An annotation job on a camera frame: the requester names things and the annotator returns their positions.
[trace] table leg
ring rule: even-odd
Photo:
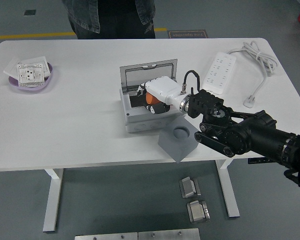
[[[219,178],[221,182],[221,187],[223,191],[224,201],[226,209],[228,211],[229,218],[240,217],[239,209],[237,206],[237,201],[235,197],[234,190],[232,188],[230,176],[228,173],[228,165],[232,162],[232,158],[227,158],[223,160],[215,160],[216,168],[219,173]]]
[[[46,205],[43,232],[53,232],[56,229],[59,197],[64,169],[45,169],[51,177],[50,191]]]

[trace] white power cord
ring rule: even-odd
[[[249,97],[247,97],[243,102],[243,105],[245,105],[247,108],[252,108],[255,103],[255,98],[256,98],[257,92],[260,90],[260,88],[266,82],[266,80],[268,78],[268,74],[271,76],[271,74],[275,71],[276,67],[278,66],[278,63],[273,56],[261,52],[255,41],[252,41],[250,44],[247,42],[244,42],[242,48],[236,48],[236,49],[230,50],[228,52],[228,54],[237,53],[237,52],[248,53],[253,59],[255,59],[260,64],[260,66],[262,68],[262,72],[264,74],[263,81],[255,89],[253,94],[250,95]]]

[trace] person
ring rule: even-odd
[[[62,0],[78,39],[154,39],[154,0]]]

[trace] transparent lid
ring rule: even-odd
[[[177,59],[121,66],[121,87],[123,93],[136,91],[140,84],[168,76],[176,80]]]

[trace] gray electrical box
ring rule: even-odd
[[[144,104],[145,96],[137,96],[138,87],[150,80],[168,76],[176,81],[177,59],[121,66],[120,97],[125,129],[128,133],[164,128],[183,115],[176,107],[161,114],[149,112]]]

